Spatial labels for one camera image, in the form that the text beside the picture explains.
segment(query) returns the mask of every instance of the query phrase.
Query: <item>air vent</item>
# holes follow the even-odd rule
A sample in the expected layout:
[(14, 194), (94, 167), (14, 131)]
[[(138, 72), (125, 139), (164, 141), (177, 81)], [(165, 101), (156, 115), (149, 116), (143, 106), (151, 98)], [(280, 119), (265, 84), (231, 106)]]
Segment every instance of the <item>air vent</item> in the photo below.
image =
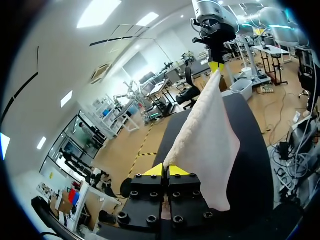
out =
[(92, 77), (90, 79), (90, 84), (94, 85), (97, 82), (101, 81), (105, 78), (107, 70), (110, 68), (110, 64), (104, 64), (100, 67), (98, 67), (94, 73), (92, 74)]

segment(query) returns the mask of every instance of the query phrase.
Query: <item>trash can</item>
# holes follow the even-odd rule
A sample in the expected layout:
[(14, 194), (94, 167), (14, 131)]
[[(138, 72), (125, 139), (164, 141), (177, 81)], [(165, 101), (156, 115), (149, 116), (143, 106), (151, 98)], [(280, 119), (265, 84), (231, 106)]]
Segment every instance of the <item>trash can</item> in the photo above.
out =
[(245, 80), (245, 79), (239, 79), (234, 83), (231, 87), (230, 90), (233, 94), (242, 94), (244, 99), (248, 101), (253, 94), (252, 91), (252, 81), (250, 80)]

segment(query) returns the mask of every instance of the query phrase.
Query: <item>floor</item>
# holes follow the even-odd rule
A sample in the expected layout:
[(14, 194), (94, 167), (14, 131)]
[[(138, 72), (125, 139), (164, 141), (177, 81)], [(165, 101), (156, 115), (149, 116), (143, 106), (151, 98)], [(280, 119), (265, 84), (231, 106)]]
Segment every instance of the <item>floor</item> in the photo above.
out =
[[(255, 61), (261, 62), (260, 57), (256, 57)], [(274, 93), (267, 94), (259, 94), (258, 88), (248, 101), (267, 146), (285, 138), (293, 124), (296, 112), (303, 113), (306, 110), (307, 97), (298, 98), (302, 92), (297, 76), (298, 67), (299, 62), (296, 59), (284, 64), (282, 77), (284, 81), (288, 81), (288, 85), (273, 86)], [(233, 60), (230, 68), (233, 73), (240, 72), (243, 68), (242, 61)], [(222, 75), (229, 87), (231, 82), (225, 69)], [(200, 79), (200, 81), (207, 80), (206, 77)], [(176, 90), (170, 92), (172, 95), (177, 93)], [(183, 108), (176, 106), (175, 110), (180, 112)], [(151, 127), (150, 124), (144, 124), (138, 113), (133, 116), (133, 120), (139, 125), (140, 130), (129, 133), (123, 129), (117, 138), (111, 140), (106, 148), (99, 151), (92, 165), (110, 174), (115, 194), (120, 193), (120, 186), (126, 178), (133, 178), (137, 173), (143, 174), (152, 167), (155, 155), (138, 157), (137, 155), (139, 152), (141, 154), (157, 153), (170, 118), (161, 119)], [(94, 204), (94, 201), (87, 201), (87, 205)]]

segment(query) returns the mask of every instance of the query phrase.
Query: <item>black chair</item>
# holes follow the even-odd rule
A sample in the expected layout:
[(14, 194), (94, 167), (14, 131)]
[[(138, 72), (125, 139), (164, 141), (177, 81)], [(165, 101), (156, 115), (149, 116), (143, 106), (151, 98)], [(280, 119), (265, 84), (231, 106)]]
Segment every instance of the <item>black chair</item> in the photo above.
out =
[(185, 68), (185, 79), (186, 82), (191, 86), (190, 88), (183, 89), (176, 97), (176, 101), (179, 105), (191, 101), (187, 106), (185, 106), (183, 109), (186, 110), (188, 107), (192, 108), (196, 104), (196, 100), (193, 98), (199, 96), (201, 94), (200, 90), (194, 85), (192, 81), (191, 76), (191, 68), (186, 67)]
[(299, 54), (299, 71), (298, 71), (298, 78), (301, 83), (301, 87), (303, 88), (303, 91), (301, 94), (299, 94), (299, 98), (301, 96), (307, 96), (308, 97), (308, 103), (307, 103), (307, 110), (309, 112), (312, 112), (312, 103), (314, 99), (314, 94), (315, 94), (315, 106), (314, 108), (317, 108), (317, 100), (318, 97), (320, 96), (320, 86), (317, 84), (317, 89), (315, 91), (315, 84), (316, 84), (316, 77), (315, 77), (315, 70), (317, 71), (317, 76), (320, 73), (320, 69), (318, 66), (316, 66), (316, 69), (313, 69), (309, 66), (305, 66), (302, 64), (301, 61), (301, 55)]

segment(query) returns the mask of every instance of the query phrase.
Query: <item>towel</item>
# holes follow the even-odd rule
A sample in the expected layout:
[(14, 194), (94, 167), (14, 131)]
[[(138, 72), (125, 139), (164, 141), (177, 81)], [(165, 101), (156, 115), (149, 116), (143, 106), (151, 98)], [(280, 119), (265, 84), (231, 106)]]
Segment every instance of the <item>towel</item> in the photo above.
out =
[(164, 167), (176, 165), (197, 174), (209, 208), (230, 210), (227, 187), (240, 149), (219, 89), (218, 69), (210, 78), (181, 128)]

